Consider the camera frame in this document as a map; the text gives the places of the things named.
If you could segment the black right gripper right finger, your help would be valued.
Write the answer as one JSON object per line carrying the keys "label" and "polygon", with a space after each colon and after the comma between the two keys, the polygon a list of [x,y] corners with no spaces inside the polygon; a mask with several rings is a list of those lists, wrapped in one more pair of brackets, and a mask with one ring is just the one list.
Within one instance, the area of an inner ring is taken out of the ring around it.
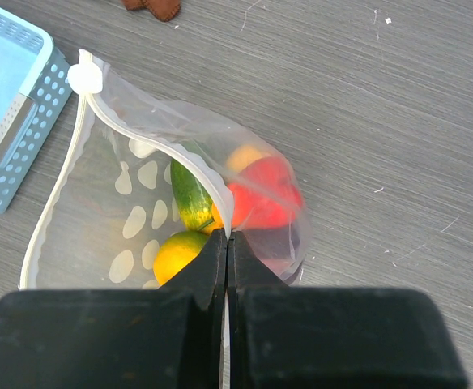
{"label": "black right gripper right finger", "polygon": [[466,388],[445,320],[405,288],[290,287],[228,243],[233,388]]}

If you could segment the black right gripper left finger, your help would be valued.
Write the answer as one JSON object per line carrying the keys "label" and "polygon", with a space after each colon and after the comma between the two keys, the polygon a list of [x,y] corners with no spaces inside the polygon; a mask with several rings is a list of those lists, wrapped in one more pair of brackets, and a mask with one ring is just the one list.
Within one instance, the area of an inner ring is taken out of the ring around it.
{"label": "black right gripper left finger", "polygon": [[218,388],[228,241],[159,289],[34,289],[0,300],[0,388]]}

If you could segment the green yellow mango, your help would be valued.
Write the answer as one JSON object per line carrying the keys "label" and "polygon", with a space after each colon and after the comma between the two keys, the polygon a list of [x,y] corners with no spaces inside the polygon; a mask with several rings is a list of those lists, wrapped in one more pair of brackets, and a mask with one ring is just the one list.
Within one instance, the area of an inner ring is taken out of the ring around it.
{"label": "green yellow mango", "polygon": [[179,217],[190,231],[210,235],[224,224],[213,214],[214,203],[200,181],[179,161],[171,159],[170,178]]}

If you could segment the red bell pepper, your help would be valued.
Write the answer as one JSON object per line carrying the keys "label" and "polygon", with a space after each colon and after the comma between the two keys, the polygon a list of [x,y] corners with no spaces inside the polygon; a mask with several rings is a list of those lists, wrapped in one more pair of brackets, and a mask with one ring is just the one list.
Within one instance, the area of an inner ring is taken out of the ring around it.
{"label": "red bell pepper", "polygon": [[296,219],[296,210],[304,206],[294,173],[282,156],[268,156],[246,167],[239,177],[246,183],[228,185],[234,199],[232,227],[276,229]]}

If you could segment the clear zip top bag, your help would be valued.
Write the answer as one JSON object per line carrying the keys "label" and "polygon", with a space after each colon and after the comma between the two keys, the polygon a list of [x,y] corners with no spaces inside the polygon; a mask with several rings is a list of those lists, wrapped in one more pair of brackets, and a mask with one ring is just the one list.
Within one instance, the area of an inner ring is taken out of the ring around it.
{"label": "clear zip top bag", "polygon": [[[155,256],[179,217],[171,159],[204,186],[225,234],[234,199],[228,185],[246,183],[225,162],[242,145],[282,156],[251,130],[180,100],[159,100],[81,49],[68,72],[78,95],[75,128],[49,200],[23,260],[24,289],[153,288]],[[305,207],[287,224],[300,238],[301,264],[311,238]]]}

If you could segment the yellow peach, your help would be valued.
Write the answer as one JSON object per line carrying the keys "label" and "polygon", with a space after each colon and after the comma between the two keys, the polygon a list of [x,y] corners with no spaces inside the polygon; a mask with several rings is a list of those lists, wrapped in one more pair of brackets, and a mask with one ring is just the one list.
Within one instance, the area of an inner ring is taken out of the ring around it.
{"label": "yellow peach", "polygon": [[242,145],[235,149],[225,162],[225,166],[239,173],[257,160],[271,156],[267,151],[259,150],[252,145]]}

